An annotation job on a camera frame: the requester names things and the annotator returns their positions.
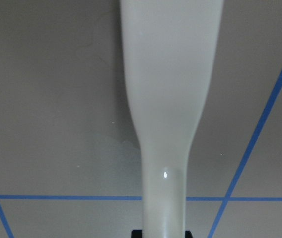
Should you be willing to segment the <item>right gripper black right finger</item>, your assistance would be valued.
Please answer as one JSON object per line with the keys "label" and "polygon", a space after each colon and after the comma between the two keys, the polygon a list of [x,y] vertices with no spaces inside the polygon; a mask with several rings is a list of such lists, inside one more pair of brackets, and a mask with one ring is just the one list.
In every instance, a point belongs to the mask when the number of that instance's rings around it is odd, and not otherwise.
{"label": "right gripper black right finger", "polygon": [[193,235],[190,230],[185,230],[185,238],[193,238]]}

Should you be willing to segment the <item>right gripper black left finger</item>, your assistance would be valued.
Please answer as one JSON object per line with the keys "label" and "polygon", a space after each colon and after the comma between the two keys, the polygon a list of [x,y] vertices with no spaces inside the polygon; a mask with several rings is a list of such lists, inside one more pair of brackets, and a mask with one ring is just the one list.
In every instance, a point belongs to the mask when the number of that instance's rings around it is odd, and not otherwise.
{"label": "right gripper black left finger", "polygon": [[143,238],[142,230],[132,230],[131,231],[131,238]]}

